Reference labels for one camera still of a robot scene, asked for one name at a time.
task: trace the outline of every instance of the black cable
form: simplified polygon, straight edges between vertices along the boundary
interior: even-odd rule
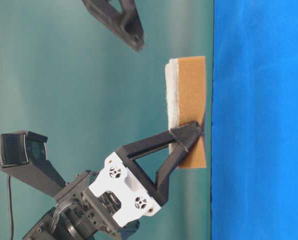
[[[12,214],[12,202],[11,202],[11,176],[7,176],[7,192],[8,192],[8,212],[9,212],[9,224],[10,224],[10,240],[13,240],[13,214]]]

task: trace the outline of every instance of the blue cloth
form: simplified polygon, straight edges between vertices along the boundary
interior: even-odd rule
[[[214,9],[212,239],[298,240],[298,1]]]

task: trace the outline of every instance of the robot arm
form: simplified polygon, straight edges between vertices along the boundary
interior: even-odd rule
[[[119,0],[122,12],[109,0],[82,0],[87,10],[103,25],[138,52],[144,47],[144,32],[134,0]]]
[[[0,135],[0,169],[56,201],[23,239],[90,240],[97,231],[127,239],[142,216],[153,216],[168,201],[170,174],[203,134],[192,122],[124,145],[107,157],[100,172],[87,170],[67,185],[46,160],[46,137],[27,131]],[[176,147],[153,182],[136,160],[170,143]]]

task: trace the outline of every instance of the sponge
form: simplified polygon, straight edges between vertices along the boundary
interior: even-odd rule
[[[165,66],[169,129],[192,121],[204,125],[206,105],[205,57],[171,59]],[[201,137],[180,168],[206,168],[205,139]]]

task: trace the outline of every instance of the teal backdrop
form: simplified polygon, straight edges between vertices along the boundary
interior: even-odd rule
[[[165,131],[164,67],[170,58],[207,57],[210,147],[213,2],[136,3],[146,35],[140,53],[80,0],[0,0],[0,133],[21,129],[48,136],[48,158],[66,181],[85,169],[101,169],[121,145]],[[153,176],[167,154],[140,164]],[[173,173],[169,202],[154,217],[142,218],[131,239],[210,239],[207,155],[207,169]],[[19,240],[54,201],[13,178],[11,187]],[[0,172],[0,240],[8,234],[6,175]]]

